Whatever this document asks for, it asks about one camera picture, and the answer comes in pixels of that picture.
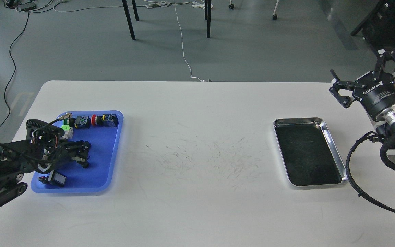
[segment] electrical component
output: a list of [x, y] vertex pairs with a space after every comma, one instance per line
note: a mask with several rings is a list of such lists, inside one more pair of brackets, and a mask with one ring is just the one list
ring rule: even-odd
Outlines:
[[72, 117], [72, 113], [65, 113], [62, 116], [59, 117], [60, 120], [65, 120]]
[[75, 123], [74, 117], [67, 118], [67, 119], [63, 120], [63, 125], [70, 125], [71, 127], [74, 127], [74, 123]]
[[57, 171], [52, 171], [48, 176], [42, 176], [38, 178], [39, 182], [44, 184], [52, 184], [63, 187], [66, 183], [66, 176]]
[[27, 12], [27, 11], [33, 10], [35, 8], [36, 8], [36, 3], [33, 3], [33, 2], [19, 5], [20, 12]]
[[91, 126], [91, 118], [89, 116], [76, 117], [74, 122], [74, 127], [76, 129], [89, 129], [90, 126]]
[[101, 116], [97, 116], [93, 114], [91, 116], [91, 124], [97, 125], [99, 127], [117, 127], [119, 119], [116, 114], [103, 114]]
[[71, 139], [74, 134], [74, 128], [72, 128], [70, 125], [62, 125], [61, 128], [65, 131], [65, 134], [61, 137], [61, 139]]

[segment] black cable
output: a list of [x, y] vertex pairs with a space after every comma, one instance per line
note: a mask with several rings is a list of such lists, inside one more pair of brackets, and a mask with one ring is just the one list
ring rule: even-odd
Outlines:
[[13, 56], [11, 55], [11, 48], [12, 48], [13, 44], [15, 43], [15, 41], [18, 40], [19, 37], [21, 37], [21, 35], [24, 33], [25, 28], [27, 27], [27, 23], [28, 23], [28, 19], [29, 19], [29, 18], [30, 18], [30, 13], [28, 13], [27, 21], [25, 21], [24, 29], [23, 29], [22, 32], [16, 37], [16, 39], [14, 39], [13, 42], [11, 42], [10, 48], [8, 49], [8, 53], [9, 53], [9, 55], [10, 55], [10, 58], [11, 58], [12, 62], [13, 62], [13, 65], [14, 65], [14, 70], [13, 70], [13, 73], [12, 73], [12, 75], [11, 75], [11, 77], [10, 77], [10, 80], [8, 80], [7, 85], [5, 86], [5, 89], [4, 89], [4, 102], [5, 102], [5, 104], [6, 104], [7, 108], [8, 108], [8, 114], [7, 114], [6, 118], [4, 119], [4, 121], [1, 123], [0, 128], [1, 128], [1, 126], [5, 123], [5, 121], [8, 119], [8, 117], [10, 116], [10, 113], [11, 113], [10, 107], [9, 107], [9, 105], [8, 105], [8, 103], [7, 103], [7, 95], [6, 95], [6, 93], [7, 93], [7, 87], [8, 87], [8, 85], [10, 84], [11, 79], [13, 79], [14, 74], [16, 73], [16, 63], [14, 62]]
[[366, 133], [364, 136], [362, 136], [361, 139], [356, 141], [356, 143], [353, 145], [353, 147], [351, 147], [350, 151], [348, 152], [347, 160], [345, 161], [345, 172], [347, 173], [347, 178], [348, 178], [348, 181], [350, 182], [351, 186], [358, 193], [358, 197], [363, 197], [365, 200], [369, 201], [370, 203], [372, 203], [372, 204], [374, 204], [374, 205], [376, 205], [376, 206], [378, 206], [380, 208], [383, 208], [383, 209], [386, 209], [388, 211], [391, 211], [391, 212], [395, 213], [395, 209], [394, 208], [390, 208], [390, 207], [386, 206], [385, 204], [379, 202], [378, 200], [374, 199], [373, 197], [371, 197], [370, 195], [365, 193], [365, 191], [363, 191], [356, 184], [356, 182], [353, 179], [353, 177], [351, 176], [351, 172], [350, 172], [350, 158], [351, 158], [351, 154], [354, 153], [354, 151], [359, 146], [359, 144], [363, 143], [364, 141], [366, 141], [368, 139], [376, 137], [376, 136], [378, 136], [378, 135], [375, 132], [370, 131], [370, 132]]
[[43, 8], [45, 8], [45, 7], [48, 7], [48, 6], [50, 6], [50, 4], [53, 2], [54, 0], [50, 0], [45, 6], [43, 6], [43, 7], [41, 7], [41, 8], [38, 8], [38, 9], [34, 9], [34, 10], [32, 10], [32, 11], [38, 11], [38, 10], [41, 10], [41, 9], [43, 9]]
[[43, 164], [43, 163], [55, 163], [55, 162], [59, 161], [58, 158], [55, 159], [55, 160], [44, 160], [42, 158], [35, 158], [35, 157], [27, 155], [27, 154], [25, 154], [25, 153], [23, 153], [23, 152], [21, 152], [19, 150], [14, 149], [13, 147], [11, 147], [9, 145], [3, 144], [3, 143], [0, 143], [0, 147], [8, 149], [8, 150], [12, 150], [14, 153], [17, 153], [20, 156], [23, 156], [24, 158], [26, 158], [29, 161], [35, 161], [35, 162], [38, 162], [38, 163], [41, 163], [41, 164]]
[[55, 6], [53, 6], [52, 8], [49, 8], [49, 9], [47, 9], [47, 10], [44, 10], [44, 11], [39, 11], [39, 12], [36, 12], [37, 10], [43, 9], [43, 8], [45, 8], [46, 6], [43, 6], [43, 7], [42, 7], [42, 8], [40, 8], [40, 9], [32, 10], [32, 11], [29, 11], [29, 12], [30, 12], [30, 13], [44, 13], [44, 12], [47, 12], [47, 11], [53, 10], [53, 8], [54, 8], [54, 7], [56, 7], [56, 6], [58, 6], [59, 4], [61, 4], [61, 3], [59, 2], [59, 3], [57, 3]]

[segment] table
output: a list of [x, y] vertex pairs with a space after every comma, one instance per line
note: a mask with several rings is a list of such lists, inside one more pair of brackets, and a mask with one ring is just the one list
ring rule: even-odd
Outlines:
[[[363, 108], [343, 109], [329, 86], [49, 81], [14, 140], [27, 119], [119, 110], [126, 122], [112, 183], [96, 195], [28, 189], [0, 208], [0, 246], [395, 246], [395, 214], [349, 184], [296, 190], [284, 174], [275, 119], [323, 118], [343, 158], [371, 130]], [[352, 173], [395, 208], [395, 173], [379, 148], [361, 145]]]
[[[127, 25], [129, 26], [130, 37], [132, 40], [136, 40], [135, 32], [133, 31], [132, 20], [130, 19], [129, 6], [127, 5], [127, 0], [123, 1], [124, 13], [126, 15]], [[211, 0], [205, 0], [205, 6], [212, 6]], [[133, 13], [135, 14], [135, 20], [139, 21], [138, 10], [136, 9], [135, 0], [132, 0]], [[207, 20], [207, 39], [210, 38], [211, 29], [211, 8], [205, 8], [205, 20]]]

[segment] metal tray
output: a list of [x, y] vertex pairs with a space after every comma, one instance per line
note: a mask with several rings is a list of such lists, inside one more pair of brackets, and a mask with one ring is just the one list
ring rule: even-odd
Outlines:
[[344, 165], [323, 119], [277, 119], [274, 129], [293, 186], [315, 189], [347, 183]]

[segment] white cable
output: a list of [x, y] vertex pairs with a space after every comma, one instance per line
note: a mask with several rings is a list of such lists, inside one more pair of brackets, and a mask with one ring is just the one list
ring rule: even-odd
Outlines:
[[178, 13], [176, 12], [176, 0], [175, 0], [175, 13], [176, 13], [176, 20], [178, 21], [178, 25], [179, 25], [179, 30], [181, 31], [181, 43], [182, 43], [182, 57], [184, 58], [185, 63], [187, 64], [188, 68], [190, 69], [190, 77], [191, 78], [196, 78], [199, 81], [203, 81], [201, 80], [199, 77], [194, 77], [191, 73], [191, 67], [187, 62], [187, 59], [185, 59], [185, 51], [184, 51], [184, 39], [182, 38], [182, 28], [181, 28], [181, 24], [179, 23], [179, 18], [178, 18]]
[[193, 8], [202, 8], [205, 9], [205, 1], [203, 0], [196, 0], [193, 2], [181, 2], [181, 3], [177, 3], [176, 0], [174, 1], [174, 3], [171, 2], [167, 2], [167, 1], [149, 1], [149, 0], [143, 0], [144, 2], [148, 2], [148, 4], [146, 4], [146, 8], [156, 8], [156, 7], [169, 7], [169, 6], [177, 6], [177, 5], [186, 5], [186, 4], [191, 4], [191, 6]]

